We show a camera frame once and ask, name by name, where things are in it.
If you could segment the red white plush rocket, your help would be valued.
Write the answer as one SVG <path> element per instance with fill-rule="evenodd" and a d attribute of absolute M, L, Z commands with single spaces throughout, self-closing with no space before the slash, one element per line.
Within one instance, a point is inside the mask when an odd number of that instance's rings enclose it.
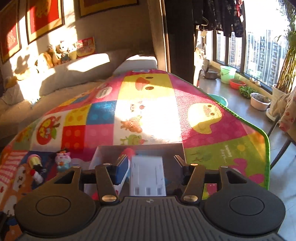
<path fill-rule="evenodd" d="M 115 160 L 104 161 L 100 149 L 96 150 L 90 169 L 95 170 L 97 196 L 100 202 L 119 202 L 119 194 L 130 171 L 130 160 L 133 155 L 133 149 L 126 148 Z"/>

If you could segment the white power adapter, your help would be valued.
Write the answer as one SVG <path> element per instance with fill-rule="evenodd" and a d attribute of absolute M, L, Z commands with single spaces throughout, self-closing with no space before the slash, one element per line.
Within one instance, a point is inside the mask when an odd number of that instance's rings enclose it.
<path fill-rule="evenodd" d="M 160 156 L 133 156 L 129 185 L 130 196 L 166 196 L 163 158 Z"/>

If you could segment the pink cartoon cow figurine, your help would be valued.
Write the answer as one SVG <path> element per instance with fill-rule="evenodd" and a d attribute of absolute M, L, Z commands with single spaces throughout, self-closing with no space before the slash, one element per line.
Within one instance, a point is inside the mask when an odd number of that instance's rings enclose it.
<path fill-rule="evenodd" d="M 70 152 L 62 150 L 56 153 L 55 163 L 57 164 L 57 171 L 59 173 L 67 171 L 71 167 Z"/>

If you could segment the small white red-capped bottle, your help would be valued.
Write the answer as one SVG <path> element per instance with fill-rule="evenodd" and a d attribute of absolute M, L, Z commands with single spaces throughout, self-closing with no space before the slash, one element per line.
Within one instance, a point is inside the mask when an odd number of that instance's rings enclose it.
<path fill-rule="evenodd" d="M 31 169 L 30 175 L 32 176 L 34 183 L 39 186 L 44 183 L 44 169 Z"/>

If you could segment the pink cardboard box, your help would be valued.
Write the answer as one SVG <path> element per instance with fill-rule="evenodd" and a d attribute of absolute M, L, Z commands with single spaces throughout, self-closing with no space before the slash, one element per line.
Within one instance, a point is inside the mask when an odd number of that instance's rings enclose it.
<path fill-rule="evenodd" d="M 119 197 L 168 196 L 182 183 L 182 170 L 175 155 L 185 160 L 183 144 L 153 144 L 134 146 L 98 146 L 90 162 L 92 170 L 101 164 L 115 164 L 126 155 L 116 174 L 114 189 Z"/>

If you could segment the colourful cartoon play mat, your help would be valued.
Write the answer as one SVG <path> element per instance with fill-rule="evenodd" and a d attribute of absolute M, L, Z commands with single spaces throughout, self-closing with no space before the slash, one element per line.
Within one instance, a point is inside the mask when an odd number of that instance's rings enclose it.
<path fill-rule="evenodd" d="M 192 168 L 173 195 L 98 200 L 98 146 L 183 144 Z M 71 167 L 57 171 L 57 152 Z M 37 186 L 27 158 L 41 157 Z M 1 240 L 234 240 L 276 230 L 266 134 L 161 70 L 112 77 L 46 112 L 1 154 Z"/>

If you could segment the red plastic basin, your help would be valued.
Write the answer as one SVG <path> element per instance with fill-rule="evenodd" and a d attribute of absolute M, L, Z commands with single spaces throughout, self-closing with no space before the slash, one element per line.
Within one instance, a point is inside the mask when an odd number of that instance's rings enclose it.
<path fill-rule="evenodd" d="M 240 87 L 245 86 L 245 82 L 238 79 L 230 79 L 230 87 L 232 89 L 238 90 Z"/>

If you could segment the white plant pot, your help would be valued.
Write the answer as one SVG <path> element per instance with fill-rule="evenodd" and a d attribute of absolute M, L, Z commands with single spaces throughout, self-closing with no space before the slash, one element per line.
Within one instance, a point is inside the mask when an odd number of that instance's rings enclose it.
<path fill-rule="evenodd" d="M 250 94 L 250 104 L 253 108 L 259 111 L 266 111 L 271 103 L 271 100 L 268 97 L 263 96 L 259 93 Z"/>

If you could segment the green plastic bucket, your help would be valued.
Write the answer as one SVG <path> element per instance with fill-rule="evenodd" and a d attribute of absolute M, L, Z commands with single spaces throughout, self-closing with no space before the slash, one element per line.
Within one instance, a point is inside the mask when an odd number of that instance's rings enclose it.
<path fill-rule="evenodd" d="M 230 66 L 220 66 L 220 79 L 222 83 L 230 84 L 230 80 L 234 79 L 236 68 Z"/>

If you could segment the chair with floral cloth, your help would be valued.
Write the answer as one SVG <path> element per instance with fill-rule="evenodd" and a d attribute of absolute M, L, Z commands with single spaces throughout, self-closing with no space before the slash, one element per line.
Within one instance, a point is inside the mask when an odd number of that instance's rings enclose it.
<path fill-rule="evenodd" d="M 270 169 L 272 169 L 289 145 L 291 143 L 295 145 L 295 88 L 292 92 L 281 95 L 270 108 L 270 111 L 270 114 L 275 117 L 275 121 L 267 135 L 269 136 L 272 133 L 276 125 L 287 135 L 287 141 L 270 165 Z"/>

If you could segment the red gift box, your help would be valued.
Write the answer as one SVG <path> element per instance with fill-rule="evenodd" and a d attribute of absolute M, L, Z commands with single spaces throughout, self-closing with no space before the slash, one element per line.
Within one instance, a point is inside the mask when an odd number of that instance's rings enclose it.
<path fill-rule="evenodd" d="M 94 37 L 79 40 L 75 43 L 77 58 L 82 58 L 96 53 Z"/>

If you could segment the plush toys on sofa back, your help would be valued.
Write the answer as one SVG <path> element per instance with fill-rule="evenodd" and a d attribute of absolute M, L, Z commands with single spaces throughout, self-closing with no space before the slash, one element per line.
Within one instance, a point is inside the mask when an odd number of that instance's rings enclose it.
<path fill-rule="evenodd" d="M 77 59 L 77 48 L 75 44 L 68 44 L 61 41 L 59 45 L 49 45 L 48 50 L 41 53 L 33 65 L 28 64 L 29 55 L 17 60 L 16 69 L 12 77 L 6 78 L 4 81 L 4 89 L 15 86 L 18 81 L 25 80 L 34 74 L 44 73 L 47 70 L 54 68 L 62 63 L 66 63 Z"/>

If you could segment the hanging dark clothes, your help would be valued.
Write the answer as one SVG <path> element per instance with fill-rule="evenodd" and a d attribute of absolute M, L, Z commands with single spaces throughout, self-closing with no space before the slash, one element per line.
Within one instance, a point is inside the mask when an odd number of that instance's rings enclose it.
<path fill-rule="evenodd" d="M 195 0 L 192 1 L 194 25 L 200 31 L 222 31 L 229 38 L 244 36 L 243 1 L 234 0 Z"/>

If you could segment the red framed picture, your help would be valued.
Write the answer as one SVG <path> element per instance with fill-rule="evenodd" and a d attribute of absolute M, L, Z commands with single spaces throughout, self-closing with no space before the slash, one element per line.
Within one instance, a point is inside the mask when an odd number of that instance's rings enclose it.
<path fill-rule="evenodd" d="M 138 4 L 137 0 L 79 0 L 81 16 L 135 4 Z"/>
<path fill-rule="evenodd" d="M 28 44 L 65 25 L 62 0 L 27 0 L 26 31 Z"/>
<path fill-rule="evenodd" d="M 1 61 L 6 63 L 22 48 L 19 29 L 19 1 L 1 10 Z"/>

